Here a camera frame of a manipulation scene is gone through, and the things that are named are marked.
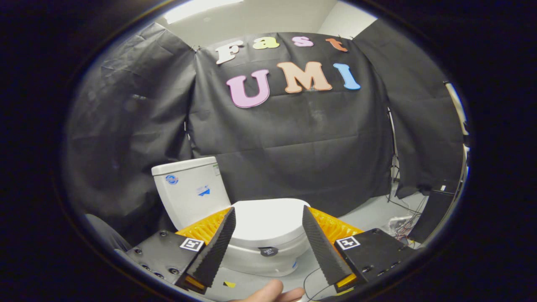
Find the toilet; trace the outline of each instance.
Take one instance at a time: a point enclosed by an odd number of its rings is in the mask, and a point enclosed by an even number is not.
[[[215,157],[186,160],[151,169],[158,194],[176,229],[225,208],[235,208],[236,226],[221,266],[267,277],[290,274],[308,248],[303,207],[295,198],[242,200],[231,204]]]

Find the toilet lid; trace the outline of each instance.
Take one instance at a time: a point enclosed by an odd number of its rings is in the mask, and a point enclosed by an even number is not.
[[[236,225],[230,244],[243,247],[274,247],[304,233],[303,200],[278,198],[245,200],[233,204]]]

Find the human hand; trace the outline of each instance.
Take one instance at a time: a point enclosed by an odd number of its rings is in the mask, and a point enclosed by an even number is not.
[[[282,293],[283,290],[284,284],[280,280],[273,279],[248,298],[230,302],[295,302],[304,296],[304,289],[300,287]]]

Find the white wall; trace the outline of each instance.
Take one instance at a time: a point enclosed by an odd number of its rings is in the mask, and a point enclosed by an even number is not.
[[[317,33],[339,35],[342,38],[352,39],[375,20],[376,17],[369,13],[338,1]]]
[[[173,24],[156,20],[190,46],[208,46],[246,34],[316,33],[337,0],[244,0]]]

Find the black cloth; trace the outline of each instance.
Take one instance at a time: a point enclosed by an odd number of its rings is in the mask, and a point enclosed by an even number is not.
[[[313,47],[298,47],[292,37],[307,36]],[[276,48],[254,49],[259,37],[274,37]],[[335,49],[329,35],[260,33],[196,53],[196,85],[187,128],[194,157],[216,156],[231,202],[298,198],[340,216],[373,196],[389,191],[391,124],[382,80],[349,39],[347,52]],[[215,48],[242,40],[234,59],[217,66]],[[280,62],[322,64],[329,91],[288,94]],[[334,63],[350,66],[359,90],[344,88]],[[268,69],[270,97],[259,106],[233,104],[226,81],[246,76],[246,95],[258,93],[251,73]]]
[[[313,47],[298,47],[295,36]],[[253,49],[275,37],[277,48]],[[348,52],[334,48],[336,38]],[[241,39],[236,57],[217,65],[216,47]],[[304,70],[317,61],[329,91],[285,92],[279,62]],[[334,63],[350,66],[360,90],[344,88]],[[300,198],[340,216],[389,191],[393,153],[381,77],[349,39],[268,33],[223,41],[197,52],[160,25],[127,39],[96,63],[82,83],[66,126],[64,179],[71,201],[137,244],[173,230],[151,168],[216,156],[232,203]],[[268,69],[270,96],[251,108],[231,100],[226,81]]]
[[[128,251],[132,246],[125,240],[115,229],[112,229],[106,222],[100,218],[86,214],[86,219],[93,228],[97,239],[102,243],[104,247],[110,250],[120,249],[122,251]]]
[[[151,168],[191,158],[193,60],[190,46],[152,24],[96,62],[74,96],[62,158],[70,201],[133,244],[174,229]]]
[[[399,157],[397,196],[458,180],[463,134],[449,81],[430,56],[384,20],[376,20],[353,41],[373,64],[388,92]]]

